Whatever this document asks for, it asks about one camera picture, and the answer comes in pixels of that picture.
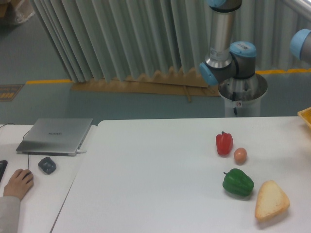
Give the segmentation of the grey sleeved forearm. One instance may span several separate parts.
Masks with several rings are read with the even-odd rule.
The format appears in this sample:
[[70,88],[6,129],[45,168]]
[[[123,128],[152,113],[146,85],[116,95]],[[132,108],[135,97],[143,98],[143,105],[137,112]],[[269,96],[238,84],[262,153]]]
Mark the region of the grey sleeved forearm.
[[20,199],[13,196],[0,198],[0,232],[17,233],[20,213]]

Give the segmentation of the person's hand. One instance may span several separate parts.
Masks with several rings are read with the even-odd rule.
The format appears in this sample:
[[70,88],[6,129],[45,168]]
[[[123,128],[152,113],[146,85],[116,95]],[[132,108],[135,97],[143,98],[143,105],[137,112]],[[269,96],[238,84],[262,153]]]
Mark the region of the person's hand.
[[34,185],[34,179],[32,182],[28,184],[24,184],[22,181],[24,175],[27,174],[28,172],[30,172],[29,169],[16,170],[9,179],[7,185],[4,187],[3,196],[16,197],[20,201],[22,201],[25,195]]

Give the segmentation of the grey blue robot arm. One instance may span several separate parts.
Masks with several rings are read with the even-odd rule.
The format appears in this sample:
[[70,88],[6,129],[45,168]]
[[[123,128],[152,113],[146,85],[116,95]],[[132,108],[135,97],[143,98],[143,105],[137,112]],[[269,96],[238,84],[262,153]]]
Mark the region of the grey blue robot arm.
[[[282,0],[300,15],[311,20],[310,0]],[[250,42],[230,43],[236,11],[242,0],[207,0],[212,15],[209,54],[200,63],[200,73],[209,85],[236,77],[248,79],[255,74],[256,47]],[[311,30],[298,31],[290,42],[290,51],[297,59],[311,64]]]

